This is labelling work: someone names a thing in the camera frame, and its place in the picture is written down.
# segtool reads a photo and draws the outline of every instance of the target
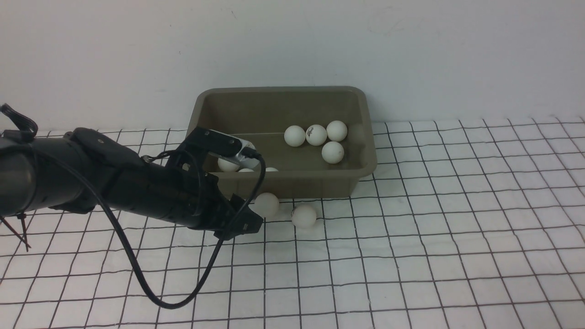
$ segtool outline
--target white ping pong ball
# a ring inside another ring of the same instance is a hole
[[[305,134],[307,142],[312,146],[319,146],[327,140],[327,130],[322,125],[312,125],[307,129]]]
[[[347,126],[339,120],[331,121],[327,125],[327,136],[334,142],[341,142],[347,136]]]
[[[284,141],[294,148],[305,142],[305,130],[299,126],[290,126],[284,131]]]
[[[237,171],[238,168],[240,168],[240,165],[236,165],[235,163],[223,159],[218,159],[218,167],[225,173],[231,173]]]
[[[298,228],[311,228],[317,220],[317,212],[308,204],[294,208],[291,214],[292,224]]]
[[[254,201],[253,211],[262,217],[272,217],[278,212],[278,198],[272,193],[262,193]]]
[[[343,146],[337,142],[328,142],[321,149],[323,160],[331,165],[339,163],[343,159],[344,154],[345,150],[343,150]]]

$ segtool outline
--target grid mat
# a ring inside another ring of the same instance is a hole
[[[585,327],[581,118],[373,129],[379,165],[351,198],[283,200],[260,233],[224,245],[196,301],[179,310],[144,297],[103,212],[36,211],[29,253],[0,226],[0,326]],[[185,131],[108,135],[156,155]],[[290,223],[301,202],[318,210],[314,229]],[[215,238],[119,220],[155,293],[183,299]]]

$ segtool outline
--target plastic tray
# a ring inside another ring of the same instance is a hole
[[[291,125],[327,127],[333,120],[348,127],[341,142],[345,156],[336,165],[323,160],[320,146],[305,142],[292,148],[284,141],[284,131]],[[278,169],[266,173],[260,192],[278,198],[348,197],[377,164],[366,96],[354,87],[212,89],[197,98],[188,133],[197,125],[251,141],[268,167]],[[258,172],[220,172],[211,156],[204,169],[219,177],[226,196],[247,197],[258,177]]]

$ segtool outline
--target black robotic arm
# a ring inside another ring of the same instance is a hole
[[[176,149],[140,157],[95,130],[77,128],[63,138],[35,138],[36,124],[4,104],[1,108],[18,131],[0,136],[0,219],[40,208],[85,214],[100,205],[118,234],[146,295],[157,305],[176,309],[201,289],[224,240],[256,233],[263,219],[248,207],[266,172],[251,143],[197,127]],[[218,178],[204,173],[208,154],[244,165],[261,165],[258,183],[246,199],[230,200],[219,191]],[[169,157],[165,166],[153,161]],[[191,229],[207,229],[219,239],[204,275],[184,301],[161,301],[148,287],[126,236],[110,206]]]

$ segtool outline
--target black cable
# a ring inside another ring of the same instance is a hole
[[[258,193],[258,190],[260,189],[260,186],[262,185],[262,182],[264,181],[264,177],[266,175],[266,162],[264,161],[264,158],[262,157],[262,155],[260,155],[260,153],[258,153],[256,150],[254,150],[252,148],[244,148],[242,150],[242,155],[244,155],[246,157],[251,157],[251,158],[254,158],[254,159],[257,159],[258,161],[260,161],[260,177],[258,177],[258,181],[256,182],[256,185],[252,189],[252,192],[250,192],[250,195],[248,196],[246,201],[244,201],[242,206],[238,209],[236,214],[233,216],[231,222],[229,222],[226,225],[226,230],[224,230],[225,233],[232,230],[232,227],[233,227],[234,223],[236,222],[236,219],[238,218],[238,216],[240,216],[242,211],[244,211],[244,209],[250,204],[250,202],[252,202],[252,199],[254,199],[254,197]]]
[[[7,148],[2,149],[0,151],[0,156],[1,155],[7,155],[7,154],[10,154],[10,153],[15,153],[15,152],[24,152],[24,153],[37,154],[38,157],[41,157],[41,158],[44,158],[44,159],[46,159],[48,161],[53,162],[55,165],[58,165],[59,167],[61,167],[62,169],[64,169],[68,173],[70,173],[86,189],[88,189],[90,191],[90,193],[96,198],[98,204],[100,205],[100,207],[102,207],[102,209],[104,210],[106,216],[110,220],[110,223],[112,224],[112,226],[114,228],[114,231],[116,232],[118,238],[120,239],[120,242],[122,243],[122,246],[124,248],[124,251],[126,252],[126,256],[128,257],[128,261],[130,262],[130,265],[132,266],[132,270],[133,270],[134,274],[136,275],[136,278],[138,280],[138,283],[140,284],[140,287],[142,288],[142,290],[146,294],[146,297],[148,297],[150,299],[150,301],[152,301],[154,304],[156,304],[157,306],[160,306],[160,307],[162,307],[164,309],[174,310],[174,309],[178,309],[178,308],[180,308],[182,306],[187,305],[188,303],[191,302],[191,300],[193,300],[197,296],[197,294],[199,293],[199,291],[203,287],[203,284],[207,280],[207,277],[209,276],[209,273],[211,272],[211,269],[213,267],[213,264],[215,263],[215,259],[217,258],[218,254],[219,254],[219,250],[220,250],[220,248],[223,245],[223,242],[225,240],[224,238],[219,238],[218,239],[218,242],[215,245],[214,251],[211,254],[211,257],[209,259],[209,263],[207,264],[207,267],[205,268],[205,271],[203,272],[203,275],[201,276],[199,282],[197,283],[195,289],[191,292],[191,294],[189,294],[189,296],[187,296],[187,298],[185,298],[184,300],[182,300],[182,301],[180,301],[178,303],[166,303],[166,302],[162,301],[160,298],[158,298],[154,294],[154,292],[152,291],[152,289],[150,288],[150,286],[146,282],[146,278],[144,277],[144,274],[142,273],[142,270],[140,268],[140,265],[138,264],[138,260],[136,259],[136,255],[134,255],[134,252],[132,250],[132,246],[130,245],[130,242],[128,241],[128,238],[126,237],[126,234],[124,233],[124,230],[120,226],[120,223],[118,223],[118,220],[116,219],[116,215],[114,215],[114,213],[112,212],[112,210],[110,209],[110,207],[107,205],[107,201],[104,200],[104,198],[100,195],[99,192],[97,192],[97,190],[95,189],[95,187],[93,186],[93,184],[91,184],[91,182],[88,181],[81,173],[79,173],[74,168],[72,168],[71,166],[69,166],[69,164],[61,161],[60,159],[58,159],[58,158],[56,158],[56,157],[54,157],[54,156],[52,156],[50,154],[47,154],[47,153],[44,153],[42,151],[33,149],[30,145],[14,145],[14,146],[8,146]],[[235,219],[237,219],[237,217],[241,214],[241,212],[243,211],[243,209],[248,204],[250,204],[251,200],[255,196],[255,193],[257,193],[260,185],[262,184],[262,181],[264,179],[264,175],[266,174],[266,164],[265,164],[264,160],[262,159],[262,157],[257,152],[254,151],[254,153],[255,154],[253,156],[256,157],[257,159],[259,159],[260,160],[260,163],[262,165],[262,167],[261,167],[262,169],[261,169],[261,172],[260,172],[260,177],[258,179],[258,182],[256,183],[256,186],[254,187],[254,190],[253,190],[252,194],[250,194],[250,196],[248,196],[248,199],[244,202],[244,204],[236,212],[236,214],[232,218],[231,222],[228,223],[228,225],[226,226],[226,230],[224,230],[224,232],[228,232],[228,230],[231,228],[231,226],[235,222]]]

